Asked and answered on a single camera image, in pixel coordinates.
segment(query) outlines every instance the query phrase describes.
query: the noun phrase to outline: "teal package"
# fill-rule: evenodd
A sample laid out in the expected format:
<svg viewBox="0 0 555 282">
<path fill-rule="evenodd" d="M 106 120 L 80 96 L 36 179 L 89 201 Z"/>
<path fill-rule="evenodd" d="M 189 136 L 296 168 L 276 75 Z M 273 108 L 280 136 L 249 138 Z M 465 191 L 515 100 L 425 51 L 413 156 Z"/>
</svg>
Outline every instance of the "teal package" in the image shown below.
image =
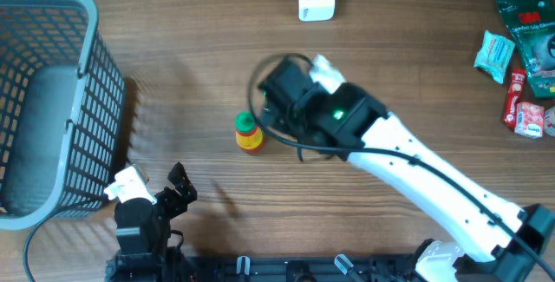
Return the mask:
<svg viewBox="0 0 555 282">
<path fill-rule="evenodd" d="M 489 73 L 500 84 L 505 80 L 506 67 L 511 61 L 514 43 L 509 39 L 494 35 L 486 30 L 482 49 L 478 51 L 474 67 Z"/>
<path fill-rule="evenodd" d="M 555 97 L 555 9 L 552 0 L 497 0 L 537 98 Z"/>
</svg>

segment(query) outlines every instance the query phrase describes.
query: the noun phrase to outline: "basket bottom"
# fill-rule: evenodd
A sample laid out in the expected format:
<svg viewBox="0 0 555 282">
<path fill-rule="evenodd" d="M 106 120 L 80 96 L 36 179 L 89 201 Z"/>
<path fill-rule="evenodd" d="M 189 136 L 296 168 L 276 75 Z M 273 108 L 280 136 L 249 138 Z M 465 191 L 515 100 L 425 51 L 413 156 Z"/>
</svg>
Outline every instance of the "basket bottom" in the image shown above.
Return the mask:
<svg viewBox="0 0 555 282">
<path fill-rule="evenodd" d="M 43 67 L 31 78 L 3 178 L 0 199 L 9 215 L 33 213 L 50 196 L 56 182 L 66 120 L 77 85 L 77 67 Z"/>
</svg>

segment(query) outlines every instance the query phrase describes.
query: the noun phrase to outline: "small bottle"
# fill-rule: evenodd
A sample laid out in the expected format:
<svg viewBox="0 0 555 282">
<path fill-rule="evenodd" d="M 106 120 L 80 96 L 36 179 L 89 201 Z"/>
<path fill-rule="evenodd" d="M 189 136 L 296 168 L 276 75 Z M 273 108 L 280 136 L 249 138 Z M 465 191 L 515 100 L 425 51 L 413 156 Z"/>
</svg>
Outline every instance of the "small bottle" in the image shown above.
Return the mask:
<svg viewBox="0 0 555 282">
<path fill-rule="evenodd" d="M 235 139 L 239 147 L 249 154 L 260 150 L 264 143 L 264 133 L 254 122 L 249 112 L 241 112 L 235 117 Z"/>
</svg>

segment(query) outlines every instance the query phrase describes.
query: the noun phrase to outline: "gray plastic basket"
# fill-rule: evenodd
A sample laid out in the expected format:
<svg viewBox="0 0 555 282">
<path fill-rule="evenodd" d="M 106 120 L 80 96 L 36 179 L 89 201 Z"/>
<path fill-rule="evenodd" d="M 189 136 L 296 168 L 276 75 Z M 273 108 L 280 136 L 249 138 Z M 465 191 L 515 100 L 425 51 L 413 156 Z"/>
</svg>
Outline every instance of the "gray plastic basket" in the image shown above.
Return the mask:
<svg viewBox="0 0 555 282">
<path fill-rule="evenodd" d="M 98 210 L 125 85 L 93 0 L 0 0 L 0 230 Z"/>
</svg>

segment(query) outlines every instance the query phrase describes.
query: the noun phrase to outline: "wood grain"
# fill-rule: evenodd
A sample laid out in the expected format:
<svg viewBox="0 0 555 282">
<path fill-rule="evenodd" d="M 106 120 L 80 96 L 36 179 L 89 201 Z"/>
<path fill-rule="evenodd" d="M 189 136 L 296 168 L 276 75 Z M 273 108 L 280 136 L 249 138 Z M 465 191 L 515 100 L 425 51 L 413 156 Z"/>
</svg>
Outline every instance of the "wood grain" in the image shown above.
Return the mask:
<svg viewBox="0 0 555 282">
<path fill-rule="evenodd" d="M 411 252 L 428 237 L 449 239 L 349 164 L 314 154 L 299 163 L 272 141 L 256 156 L 239 151 L 233 121 L 245 109 L 246 82 L 275 52 L 325 54 L 482 186 L 522 206 L 555 208 L 555 140 L 507 130 L 506 86 L 473 68 L 484 30 L 508 35 L 494 0 L 337 0 L 324 23 L 299 22 L 297 0 L 95 1 L 127 78 L 128 159 L 146 169 L 153 192 L 181 161 L 199 191 L 173 221 L 186 234 L 186 254 Z M 118 248 L 112 212 L 47 223 L 30 248 L 37 280 L 101 280 Z M 25 280 L 26 235 L 0 233 L 0 280 Z M 545 258 L 555 266 L 553 245 Z M 529 280 L 546 276 L 536 268 Z"/>
</svg>

